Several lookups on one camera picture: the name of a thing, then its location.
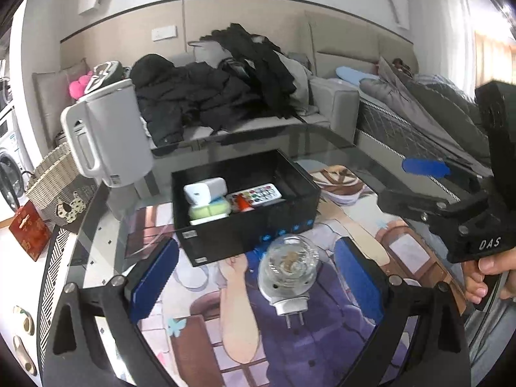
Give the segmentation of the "clear globe night light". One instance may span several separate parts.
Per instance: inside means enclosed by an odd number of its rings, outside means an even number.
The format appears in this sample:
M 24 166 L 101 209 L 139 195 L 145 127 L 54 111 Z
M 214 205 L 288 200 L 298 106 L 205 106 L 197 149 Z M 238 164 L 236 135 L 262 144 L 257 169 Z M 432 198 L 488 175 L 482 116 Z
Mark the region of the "clear globe night light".
M 291 329 L 291 317 L 304 325 L 310 290 L 317 279 L 319 255 L 310 240 L 286 234 L 275 239 L 263 255 L 258 268 L 258 287 L 262 296 L 285 319 Z

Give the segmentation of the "grey duvet on bed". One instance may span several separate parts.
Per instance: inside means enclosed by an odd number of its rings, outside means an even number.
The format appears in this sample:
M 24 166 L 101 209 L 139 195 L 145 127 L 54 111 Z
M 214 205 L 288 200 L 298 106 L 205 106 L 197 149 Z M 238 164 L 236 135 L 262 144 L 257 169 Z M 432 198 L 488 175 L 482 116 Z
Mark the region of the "grey duvet on bed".
M 486 167 L 489 143 L 478 104 L 440 75 L 415 74 L 381 58 L 378 77 L 360 80 L 360 90 L 383 102 L 452 155 Z

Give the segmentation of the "grey sofa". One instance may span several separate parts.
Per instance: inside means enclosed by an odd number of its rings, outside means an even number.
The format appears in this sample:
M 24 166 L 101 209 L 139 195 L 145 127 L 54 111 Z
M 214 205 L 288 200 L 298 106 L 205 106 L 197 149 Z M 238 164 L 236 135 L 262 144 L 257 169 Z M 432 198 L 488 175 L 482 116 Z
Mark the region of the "grey sofa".
M 145 160 L 211 134 L 290 124 L 316 125 L 353 139 L 359 95 L 314 77 L 296 59 L 259 44 L 235 59 L 214 41 L 167 58 L 148 53 L 133 65 L 85 61 L 33 77 L 51 147 L 71 143 L 90 168 L 111 158 Z

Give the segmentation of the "red gift box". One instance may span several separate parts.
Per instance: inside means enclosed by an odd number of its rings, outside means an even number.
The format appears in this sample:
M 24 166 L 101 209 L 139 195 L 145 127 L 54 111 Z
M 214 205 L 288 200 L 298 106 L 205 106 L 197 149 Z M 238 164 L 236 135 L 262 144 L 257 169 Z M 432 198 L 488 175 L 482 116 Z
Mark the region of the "red gift box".
M 33 261 L 38 260 L 52 235 L 32 201 L 17 210 L 9 230 Z

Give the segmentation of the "woven storage basket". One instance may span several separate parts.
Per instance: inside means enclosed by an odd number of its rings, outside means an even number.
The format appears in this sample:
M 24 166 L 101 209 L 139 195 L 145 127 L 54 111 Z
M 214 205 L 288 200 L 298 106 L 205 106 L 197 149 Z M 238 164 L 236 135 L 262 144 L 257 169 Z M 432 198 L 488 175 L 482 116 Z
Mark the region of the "woven storage basket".
M 26 195 L 44 220 L 77 234 L 96 191 L 96 181 L 80 174 L 69 145 L 62 143 L 33 171 Z

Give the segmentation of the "white power adapter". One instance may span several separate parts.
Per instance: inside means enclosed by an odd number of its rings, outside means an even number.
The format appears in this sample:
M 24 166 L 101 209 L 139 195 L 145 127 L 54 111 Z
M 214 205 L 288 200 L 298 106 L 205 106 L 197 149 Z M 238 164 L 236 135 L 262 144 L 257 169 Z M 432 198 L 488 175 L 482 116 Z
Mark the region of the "white power adapter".
M 193 206 L 206 206 L 227 194 L 226 181 L 222 177 L 205 179 L 184 187 L 187 202 Z

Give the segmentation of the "white green tissue pack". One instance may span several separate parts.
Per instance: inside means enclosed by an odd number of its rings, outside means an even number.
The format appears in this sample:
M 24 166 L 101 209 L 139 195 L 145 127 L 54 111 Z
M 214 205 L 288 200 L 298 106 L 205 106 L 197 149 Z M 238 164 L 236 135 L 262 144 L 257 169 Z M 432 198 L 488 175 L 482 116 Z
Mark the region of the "white green tissue pack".
M 189 208 L 191 225 L 205 224 L 230 215 L 232 207 L 225 198 L 218 198 L 207 205 L 192 205 Z

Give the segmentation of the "black storage box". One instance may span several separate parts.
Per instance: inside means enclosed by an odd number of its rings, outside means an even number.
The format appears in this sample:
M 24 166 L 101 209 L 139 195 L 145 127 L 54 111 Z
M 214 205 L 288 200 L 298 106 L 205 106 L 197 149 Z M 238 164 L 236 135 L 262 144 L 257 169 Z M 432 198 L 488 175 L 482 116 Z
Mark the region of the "black storage box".
M 222 177 L 230 193 L 260 185 L 277 188 L 280 199 L 250 212 L 232 212 L 205 224 L 190 224 L 184 187 Z M 236 157 L 172 173 L 175 234 L 193 266 L 227 259 L 313 227 L 321 190 L 309 173 L 279 149 Z

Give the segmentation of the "colourful remote control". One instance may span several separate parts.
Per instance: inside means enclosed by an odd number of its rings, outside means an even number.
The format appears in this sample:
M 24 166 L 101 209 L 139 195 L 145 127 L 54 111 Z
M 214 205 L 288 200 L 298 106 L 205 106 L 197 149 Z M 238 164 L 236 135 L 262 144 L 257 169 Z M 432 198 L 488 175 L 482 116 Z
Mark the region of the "colourful remote control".
M 262 184 L 226 195 L 233 212 L 251 211 L 282 198 L 281 192 L 273 184 Z

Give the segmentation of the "white electric kettle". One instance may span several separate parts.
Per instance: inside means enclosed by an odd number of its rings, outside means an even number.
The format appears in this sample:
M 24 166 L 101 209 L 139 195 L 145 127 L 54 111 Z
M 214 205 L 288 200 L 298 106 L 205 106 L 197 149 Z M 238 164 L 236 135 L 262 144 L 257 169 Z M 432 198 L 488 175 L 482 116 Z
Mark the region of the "white electric kettle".
M 119 188 L 152 170 L 153 155 L 130 79 L 83 96 L 63 110 L 60 121 L 82 176 Z

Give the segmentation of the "white washing machine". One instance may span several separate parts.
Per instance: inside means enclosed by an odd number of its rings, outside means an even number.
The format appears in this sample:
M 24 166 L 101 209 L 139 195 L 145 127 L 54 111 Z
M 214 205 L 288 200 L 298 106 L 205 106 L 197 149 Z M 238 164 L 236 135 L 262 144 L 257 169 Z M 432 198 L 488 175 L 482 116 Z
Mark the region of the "white washing machine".
M 14 103 L 1 111 L 1 207 L 16 212 L 27 200 L 32 163 L 17 122 Z

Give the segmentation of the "black clothes pile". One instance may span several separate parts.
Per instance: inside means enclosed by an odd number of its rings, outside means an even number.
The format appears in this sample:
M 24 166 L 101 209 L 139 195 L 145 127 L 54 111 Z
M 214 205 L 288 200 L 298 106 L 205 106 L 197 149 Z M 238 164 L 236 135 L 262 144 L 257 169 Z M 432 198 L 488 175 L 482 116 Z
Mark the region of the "black clothes pile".
M 296 91 L 294 76 L 281 61 L 281 48 L 263 35 L 251 34 L 240 24 L 214 30 L 201 43 L 221 46 L 229 54 L 219 66 L 243 80 L 265 103 L 268 114 L 296 117 L 290 96 Z

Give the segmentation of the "black jacket on sofa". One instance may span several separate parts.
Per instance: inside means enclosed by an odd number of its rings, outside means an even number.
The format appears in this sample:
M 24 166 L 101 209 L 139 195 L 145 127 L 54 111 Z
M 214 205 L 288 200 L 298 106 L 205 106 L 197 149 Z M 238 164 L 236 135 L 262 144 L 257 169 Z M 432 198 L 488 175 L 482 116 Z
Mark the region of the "black jacket on sofa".
M 183 141 L 189 127 L 230 129 L 263 107 L 243 80 L 205 62 L 176 66 L 151 53 L 135 62 L 129 77 L 157 147 Z

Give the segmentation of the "pink plush toy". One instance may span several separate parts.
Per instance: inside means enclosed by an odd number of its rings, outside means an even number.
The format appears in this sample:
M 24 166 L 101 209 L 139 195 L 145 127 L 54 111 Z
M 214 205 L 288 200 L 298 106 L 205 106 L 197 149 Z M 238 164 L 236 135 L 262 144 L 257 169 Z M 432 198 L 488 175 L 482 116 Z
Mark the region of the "pink plush toy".
M 88 74 L 82 75 L 77 80 L 73 80 L 69 83 L 68 92 L 73 100 L 77 101 L 85 94 L 86 87 L 92 76 L 93 72 L 90 71 Z

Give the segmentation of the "white wall switch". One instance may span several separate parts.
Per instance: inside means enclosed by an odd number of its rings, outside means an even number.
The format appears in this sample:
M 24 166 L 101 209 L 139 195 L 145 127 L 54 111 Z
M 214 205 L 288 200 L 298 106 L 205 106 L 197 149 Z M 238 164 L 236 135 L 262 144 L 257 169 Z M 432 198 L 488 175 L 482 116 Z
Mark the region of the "white wall switch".
M 151 40 L 158 42 L 178 37 L 178 28 L 175 25 L 168 25 L 151 30 Z

